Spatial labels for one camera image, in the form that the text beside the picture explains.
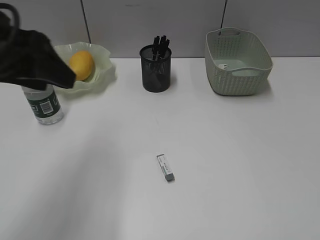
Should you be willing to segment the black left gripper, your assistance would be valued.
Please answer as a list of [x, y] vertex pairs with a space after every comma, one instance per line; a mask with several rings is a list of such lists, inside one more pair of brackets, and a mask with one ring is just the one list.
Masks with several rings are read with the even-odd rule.
[[20, 16], [10, 12], [13, 22], [0, 12], [0, 81], [45, 91], [47, 85], [71, 89], [75, 73], [59, 57], [46, 35], [20, 29]]

